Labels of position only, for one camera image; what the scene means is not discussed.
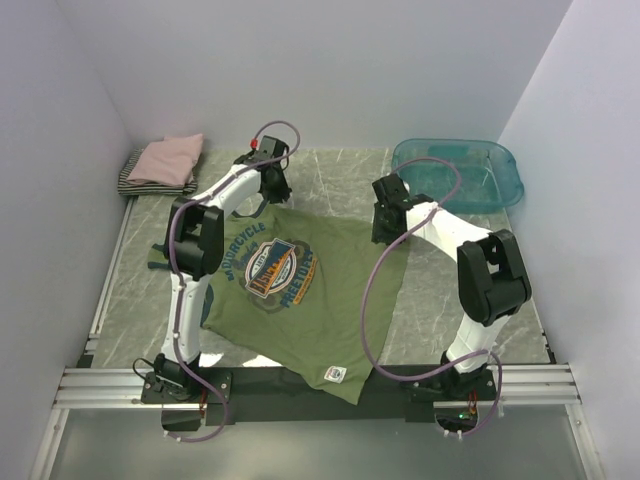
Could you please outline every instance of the stack of folded clothes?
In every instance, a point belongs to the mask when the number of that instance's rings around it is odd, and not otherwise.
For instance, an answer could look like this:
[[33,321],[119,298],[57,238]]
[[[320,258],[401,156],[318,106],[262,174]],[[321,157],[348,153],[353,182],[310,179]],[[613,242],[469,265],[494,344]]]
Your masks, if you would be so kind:
[[198,188],[193,168],[202,153],[204,135],[165,137],[135,150],[118,178],[121,195],[187,195]]

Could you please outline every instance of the gray floor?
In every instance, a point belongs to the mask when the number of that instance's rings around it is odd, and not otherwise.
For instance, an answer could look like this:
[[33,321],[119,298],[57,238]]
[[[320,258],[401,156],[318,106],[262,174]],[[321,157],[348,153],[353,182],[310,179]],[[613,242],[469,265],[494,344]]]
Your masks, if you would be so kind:
[[505,414],[462,443],[433,424],[355,420],[241,423],[177,444],[163,438],[158,411],[73,410],[51,479],[586,478],[564,407]]
[[[213,151],[201,160],[200,190],[213,185],[241,153],[244,152]],[[300,151],[286,172],[293,188],[289,206],[320,215],[370,221],[374,202],[371,182],[387,173],[390,163],[389,149]],[[160,350],[171,298],[169,274],[149,270],[146,260],[151,245],[164,239],[172,201],[169,197],[146,196],[135,203],[93,367],[128,368],[136,357],[153,358]],[[249,213],[259,201],[259,197],[252,198],[241,213]],[[505,212],[462,217],[491,230],[509,228]],[[462,318],[455,263],[426,242],[412,242],[411,248],[381,356],[385,364],[438,363]],[[220,359],[218,365],[267,363],[210,331],[201,332],[201,343],[203,352],[214,360]],[[549,362],[533,302],[527,303],[504,327],[495,351],[507,363]]]

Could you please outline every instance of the folded striped garment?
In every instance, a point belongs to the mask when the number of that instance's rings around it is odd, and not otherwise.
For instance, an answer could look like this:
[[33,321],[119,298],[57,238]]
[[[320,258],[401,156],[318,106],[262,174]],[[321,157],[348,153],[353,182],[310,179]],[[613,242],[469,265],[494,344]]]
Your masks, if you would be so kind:
[[189,195],[198,188],[195,177],[184,187],[170,187],[156,182],[134,184],[127,181],[127,177],[136,166],[144,148],[134,150],[118,177],[118,193],[120,195]]

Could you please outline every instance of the green t-shirt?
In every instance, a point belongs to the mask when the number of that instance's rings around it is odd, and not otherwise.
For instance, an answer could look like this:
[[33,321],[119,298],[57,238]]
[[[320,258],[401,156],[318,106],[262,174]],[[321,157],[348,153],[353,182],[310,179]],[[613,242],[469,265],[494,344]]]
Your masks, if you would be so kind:
[[[225,255],[210,281],[202,326],[357,404],[372,368],[360,343],[360,302],[385,246],[371,242],[367,222],[263,207],[225,221]],[[150,267],[166,265],[158,250]],[[367,340],[376,358],[408,253],[401,245],[389,255],[369,296]]]

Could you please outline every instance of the teal plastic bin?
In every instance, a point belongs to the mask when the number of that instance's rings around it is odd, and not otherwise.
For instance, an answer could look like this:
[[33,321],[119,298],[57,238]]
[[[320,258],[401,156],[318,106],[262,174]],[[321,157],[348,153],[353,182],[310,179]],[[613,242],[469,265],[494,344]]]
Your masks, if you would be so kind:
[[[524,195],[516,160],[509,150],[493,142],[413,138],[398,144],[391,167],[418,157],[438,157],[455,165],[462,177],[458,193],[445,208],[452,213],[495,213],[515,205]],[[424,193],[441,200],[455,185],[455,174],[436,162],[417,162],[398,175],[412,195]]]

